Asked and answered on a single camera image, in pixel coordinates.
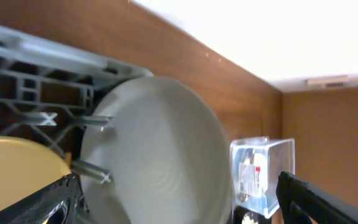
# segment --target clear plastic container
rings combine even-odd
[[[278,176],[281,171],[295,174],[294,140],[234,140],[231,162],[235,205],[270,218],[280,207],[276,196]]]

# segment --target white bowl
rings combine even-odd
[[[81,159],[109,169],[112,183],[81,176],[98,223],[226,223],[231,212],[229,142],[203,100],[176,80],[151,77],[113,89],[87,128]]]

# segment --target yellow plate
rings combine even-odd
[[[49,148],[0,137],[0,211],[70,173]]]

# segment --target wall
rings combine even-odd
[[[283,92],[326,75],[358,85],[358,1],[132,1]]]
[[[358,89],[285,94],[283,137],[297,176],[358,208]]]

